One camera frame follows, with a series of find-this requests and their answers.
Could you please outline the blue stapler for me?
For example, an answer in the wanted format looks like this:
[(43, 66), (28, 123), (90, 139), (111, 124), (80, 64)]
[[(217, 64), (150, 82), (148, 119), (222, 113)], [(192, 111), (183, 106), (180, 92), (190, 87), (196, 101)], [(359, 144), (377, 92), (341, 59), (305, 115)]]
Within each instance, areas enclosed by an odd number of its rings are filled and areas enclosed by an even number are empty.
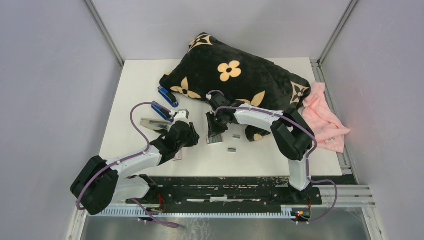
[(177, 108), (179, 106), (177, 98), (167, 89), (160, 85), (157, 88), (157, 91), (173, 108)]
[(174, 117), (167, 111), (163, 106), (158, 104), (156, 101), (151, 102), (151, 108), (164, 120), (173, 123)]

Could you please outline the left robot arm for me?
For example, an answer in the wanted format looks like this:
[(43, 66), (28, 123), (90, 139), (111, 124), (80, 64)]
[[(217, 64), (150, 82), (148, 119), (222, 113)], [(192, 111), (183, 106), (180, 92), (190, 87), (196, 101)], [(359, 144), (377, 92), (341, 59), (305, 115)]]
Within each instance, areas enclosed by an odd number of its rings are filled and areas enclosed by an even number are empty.
[(182, 148), (196, 146), (199, 139), (192, 122), (179, 120), (145, 151), (109, 160), (99, 155), (90, 158), (70, 187), (77, 209), (97, 215), (110, 204), (127, 199), (154, 202), (158, 195), (154, 182), (137, 173), (172, 160)]

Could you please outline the box of staples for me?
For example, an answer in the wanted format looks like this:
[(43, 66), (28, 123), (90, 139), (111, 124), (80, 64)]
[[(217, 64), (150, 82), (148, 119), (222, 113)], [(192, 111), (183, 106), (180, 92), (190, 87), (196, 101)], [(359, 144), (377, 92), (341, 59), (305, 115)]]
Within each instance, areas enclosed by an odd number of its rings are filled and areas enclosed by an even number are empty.
[(221, 134), (206, 137), (207, 145), (218, 144), (218, 143), (222, 143), (223, 141), (224, 141), (223, 136)]

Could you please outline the grey beige stapler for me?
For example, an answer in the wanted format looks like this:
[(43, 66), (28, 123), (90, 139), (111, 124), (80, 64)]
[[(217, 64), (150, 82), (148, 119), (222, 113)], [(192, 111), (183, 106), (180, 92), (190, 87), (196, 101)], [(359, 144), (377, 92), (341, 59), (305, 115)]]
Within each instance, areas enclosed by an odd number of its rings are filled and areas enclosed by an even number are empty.
[(140, 119), (140, 125), (144, 128), (154, 131), (155, 133), (163, 134), (168, 132), (168, 129), (172, 125), (172, 122), (168, 120), (142, 117)]

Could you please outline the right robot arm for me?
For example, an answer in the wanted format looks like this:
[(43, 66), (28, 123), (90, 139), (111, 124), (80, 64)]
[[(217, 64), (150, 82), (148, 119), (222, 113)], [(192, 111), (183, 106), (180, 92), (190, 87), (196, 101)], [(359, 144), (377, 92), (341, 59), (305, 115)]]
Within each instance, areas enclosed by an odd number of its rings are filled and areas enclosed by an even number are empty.
[(229, 124), (252, 126), (269, 132), (279, 151), (288, 159), (289, 199), (302, 204), (312, 187), (309, 158), (317, 148), (315, 135), (298, 110), (268, 110), (242, 101), (230, 102), (219, 90), (206, 95), (211, 110), (206, 114), (208, 137), (224, 133)]

